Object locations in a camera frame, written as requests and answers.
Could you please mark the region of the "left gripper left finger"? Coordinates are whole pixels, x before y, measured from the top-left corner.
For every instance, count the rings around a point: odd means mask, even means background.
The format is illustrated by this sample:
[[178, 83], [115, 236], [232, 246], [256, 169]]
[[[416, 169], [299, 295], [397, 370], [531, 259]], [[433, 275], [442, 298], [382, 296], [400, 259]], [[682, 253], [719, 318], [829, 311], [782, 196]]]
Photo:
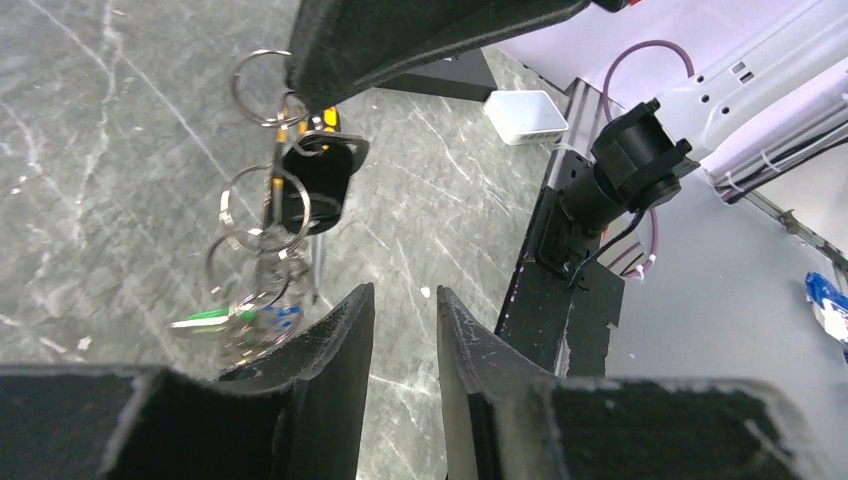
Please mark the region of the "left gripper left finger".
[[270, 443], [272, 478], [355, 478], [374, 320], [374, 286], [360, 284], [281, 347], [219, 376], [243, 392], [283, 393]]

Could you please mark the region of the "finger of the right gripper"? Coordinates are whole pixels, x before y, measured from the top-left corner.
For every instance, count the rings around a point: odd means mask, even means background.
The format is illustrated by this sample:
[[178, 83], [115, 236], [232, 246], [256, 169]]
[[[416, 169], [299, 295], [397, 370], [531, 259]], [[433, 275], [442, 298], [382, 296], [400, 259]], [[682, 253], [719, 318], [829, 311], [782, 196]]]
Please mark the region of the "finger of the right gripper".
[[303, 1], [286, 83], [311, 110], [410, 69], [574, 17], [578, 0]]

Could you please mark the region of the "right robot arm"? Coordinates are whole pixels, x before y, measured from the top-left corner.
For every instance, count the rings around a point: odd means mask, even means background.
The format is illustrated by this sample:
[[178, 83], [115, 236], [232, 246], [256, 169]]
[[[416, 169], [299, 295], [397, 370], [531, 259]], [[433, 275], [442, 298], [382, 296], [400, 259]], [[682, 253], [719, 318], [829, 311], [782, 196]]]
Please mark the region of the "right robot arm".
[[[412, 68], [566, 21], [583, 1], [304, 1], [286, 82], [320, 110]], [[612, 120], [568, 206], [670, 200], [728, 137], [847, 54], [847, 5], [801, 1], [706, 70]]]

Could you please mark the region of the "black headed key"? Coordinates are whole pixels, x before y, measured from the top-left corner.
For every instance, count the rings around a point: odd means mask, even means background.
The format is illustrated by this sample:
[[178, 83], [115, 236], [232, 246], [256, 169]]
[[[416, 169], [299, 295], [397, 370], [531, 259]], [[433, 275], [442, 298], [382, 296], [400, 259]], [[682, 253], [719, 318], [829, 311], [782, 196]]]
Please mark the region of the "black headed key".
[[310, 235], [334, 228], [344, 210], [352, 176], [362, 167], [370, 148], [363, 137], [327, 131], [308, 131], [280, 154], [273, 175], [296, 177], [310, 199]]

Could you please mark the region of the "metal key organizer plate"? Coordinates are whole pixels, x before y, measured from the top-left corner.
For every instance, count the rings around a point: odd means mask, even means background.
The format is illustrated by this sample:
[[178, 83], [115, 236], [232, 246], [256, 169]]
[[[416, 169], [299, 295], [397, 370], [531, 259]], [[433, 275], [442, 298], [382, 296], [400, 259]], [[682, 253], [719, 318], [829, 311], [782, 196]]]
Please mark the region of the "metal key organizer plate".
[[[310, 220], [310, 199], [301, 182], [283, 171], [283, 179], [273, 175], [277, 156], [277, 133], [282, 127], [292, 127], [310, 119], [302, 103], [295, 98], [294, 91], [287, 88], [280, 99], [278, 112], [265, 118], [253, 112], [244, 103], [240, 93], [242, 69], [253, 59], [262, 56], [288, 58], [291, 53], [284, 50], [256, 50], [240, 60], [233, 70], [230, 90], [241, 113], [250, 121], [276, 130], [276, 143], [272, 162], [254, 165], [235, 175], [221, 194], [219, 220], [225, 233], [209, 248], [206, 255], [205, 272], [211, 293], [222, 296], [224, 289], [217, 283], [214, 257], [217, 249], [227, 243], [234, 250], [243, 250], [256, 257], [254, 291], [245, 298], [233, 301], [225, 308], [243, 307], [257, 312], [249, 323], [236, 322], [225, 331], [210, 332], [222, 343], [224, 358], [236, 367], [245, 366], [272, 353], [292, 338], [295, 331], [281, 332], [269, 327], [261, 310], [271, 305], [300, 305], [306, 307], [306, 299], [312, 294], [311, 270], [306, 247], [306, 235]], [[252, 229], [238, 229], [230, 212], [230, 198], [239, 180], [255, 172], [268, 174], [267, 190], [262, 204], [261, 225]]]

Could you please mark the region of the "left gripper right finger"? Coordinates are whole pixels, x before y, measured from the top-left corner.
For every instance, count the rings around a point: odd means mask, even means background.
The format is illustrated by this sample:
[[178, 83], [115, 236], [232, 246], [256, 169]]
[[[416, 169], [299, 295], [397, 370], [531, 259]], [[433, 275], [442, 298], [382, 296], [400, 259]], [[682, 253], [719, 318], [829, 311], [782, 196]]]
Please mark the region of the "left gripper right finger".
[[552, 374], [437, 288], [437, 350], [448, 479], [518, 479], [527, 456], [521, 407]]

